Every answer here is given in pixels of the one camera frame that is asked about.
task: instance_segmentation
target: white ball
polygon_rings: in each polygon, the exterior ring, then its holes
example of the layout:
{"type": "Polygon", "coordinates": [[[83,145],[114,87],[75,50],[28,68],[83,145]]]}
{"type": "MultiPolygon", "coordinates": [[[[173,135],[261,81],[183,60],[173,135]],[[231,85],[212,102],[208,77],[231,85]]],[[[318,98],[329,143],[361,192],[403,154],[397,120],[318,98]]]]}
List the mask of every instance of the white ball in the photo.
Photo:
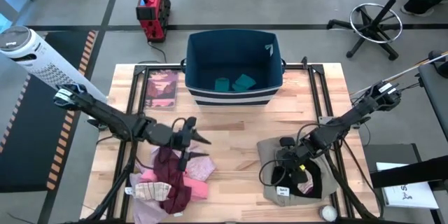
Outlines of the white ball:
{"type": "Polygon", "coordinates": [[[321,217],[325,221],[333,222],[336,221],[337,212],[332,206],[324,206],[321,208],[321,217]]]}

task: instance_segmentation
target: black floor mat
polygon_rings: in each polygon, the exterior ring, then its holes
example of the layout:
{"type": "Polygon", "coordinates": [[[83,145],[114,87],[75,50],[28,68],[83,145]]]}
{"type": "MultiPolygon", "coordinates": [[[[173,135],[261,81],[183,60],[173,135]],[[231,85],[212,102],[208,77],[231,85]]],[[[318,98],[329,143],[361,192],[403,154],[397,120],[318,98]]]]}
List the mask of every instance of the black floor mat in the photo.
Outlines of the black floor mat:
{"type": "MultiPolygon", "coordinates": [[[[45,40],[90,76],[93,31],[53,32],[45,40]]],[[[79,112],[53,104],[56,90],[28,76],[0,143],[0,193],[53,190],[60,182],[79,112]]]]}

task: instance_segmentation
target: person's foot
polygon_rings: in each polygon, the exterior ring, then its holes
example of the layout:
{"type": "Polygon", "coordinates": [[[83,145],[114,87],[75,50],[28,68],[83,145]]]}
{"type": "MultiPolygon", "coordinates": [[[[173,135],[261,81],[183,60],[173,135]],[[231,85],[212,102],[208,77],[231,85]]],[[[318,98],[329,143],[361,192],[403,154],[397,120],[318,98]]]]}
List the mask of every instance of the person's foot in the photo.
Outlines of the person's foot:
{"type": "Polygon", "coordinates": [[[407,11],[407,10],[405,9],[404,6],[401,6],[400,11],[401,11],[402,13],[406,14],[406,15],[413,15],[413,16],[416,16],[416,17],[424,18],[424,17],[428,17],[428,16],[430,16],[431,14],[433,14],[434,9],[433,9],[433,8],[430,8],[430,9],[427,10],[425,13],[418,14],[418,13],[412,13],[412,12],[410,12],[410,11],[407,11]]]}

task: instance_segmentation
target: stool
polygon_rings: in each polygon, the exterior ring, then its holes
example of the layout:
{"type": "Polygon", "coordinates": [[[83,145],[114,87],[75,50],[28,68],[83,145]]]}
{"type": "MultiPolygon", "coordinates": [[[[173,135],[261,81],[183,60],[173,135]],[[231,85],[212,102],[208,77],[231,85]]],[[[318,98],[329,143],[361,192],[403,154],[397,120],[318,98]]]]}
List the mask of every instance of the stool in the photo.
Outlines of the stool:
{"type": "Polygon", "coordinates": [[[398,53],[389,45],[389,43],[396,40],[403,30],[403,24],[398,17],[398,15],[391,10],[392,6],[395,4],[396,0],[389,0],[385,6],[376,4],[376,3],[363,3],[357,7],[355,7],[350,14],[350,22],[344,22],[340,20],[330,20],[327,24],[327,29],[332,29],[334,25],[354,30],[357,35],[361,36],[356,45],[347,52],[346,56],[351,58],[354,56],[356,51],[361,47],[361,45],[366,41],[371,41],[379,44],[388,54],[390,60],[396,60],[398,58],[398,53]],[[365,7],[366,6],[376,6],[380,7],[381,11],[379,14],[372,18],[368,15],[365,7]],[[355,24],[353,21],[353,15],[355,12],[361,14],[363,23],[355,24]],[[384,24],[383,22],[395,18],[398,23],[397,24],[384,24]],[[400,30],[398,35],[394,38],[390,38],[385,31],[387,30],[400,30]]]}

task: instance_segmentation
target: wooden tabletop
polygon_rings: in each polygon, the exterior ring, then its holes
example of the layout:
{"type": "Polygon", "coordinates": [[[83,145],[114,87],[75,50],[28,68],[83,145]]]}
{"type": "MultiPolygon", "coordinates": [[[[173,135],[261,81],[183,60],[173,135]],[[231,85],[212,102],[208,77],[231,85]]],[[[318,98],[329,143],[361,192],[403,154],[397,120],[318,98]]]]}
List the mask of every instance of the wooden tabletop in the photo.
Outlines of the wooden tabletop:
{"type": "MultiPolygon", "coordinates": [[[[351,108],[342,66],[323,65],[334,114],[341,116],[351,108]]],[[[118,64],[115,67],[108,104],[121,111],[126,111],[133,70],[133,64],[118,64]]],[[[212,142],[210,146],[202,145],[202,147],[216,163],[217,170],[206,181],[209,184],[207,200],[190,202],[183,216],[170,216],[164,222],[322,221],[318,210],[321,206],[330,204],[329,197],[318,204],[279,207],[263,198],[263,186],[258,181],[260,161],[256,143],[271,137],[297,134],[303,124],[316,121],[307,71],[287,70],[283,75],[283,86],[266,106],[201,107],[196,105],[184,80],[185,76],[180,73],[174,108],[146,109],[145,113],[156,118],[159,123],[167,125],[171,125],[178,117],[195,116],[199,133],[212,142]]],[[[316,82],[325,115],[323,95],[317,76],[316,82]]],[[[110,132],[102,132],[99,137],[108,135],[110,132]]],[[[358,131],[351,130],[346,141],[363,171],[368,174],[358,131]]],[[[116,139],[103,141],[97,146],[81,218],[92,213],[91,209],[101,202],[112,186],[118,146],[119,141],[116,139]]],[[[154,146],[147,142],[139,143],[137,155],[143,163],[149,162],[151,148],[154,146]]],[[[375,196],[363,181],[361,173],[345,147],[342,149],[342,154],[350,187],[361,202],[373,214],[378,215],[375,196]]],[[[122,192],[118,193],[117,210],[120,209],[122,195],[122,192]]],[[[344,214],[340,189],[338,197],[344,214]]],[[[127,221],[133,222],[132,201],[129,204],[127,221]]]]}

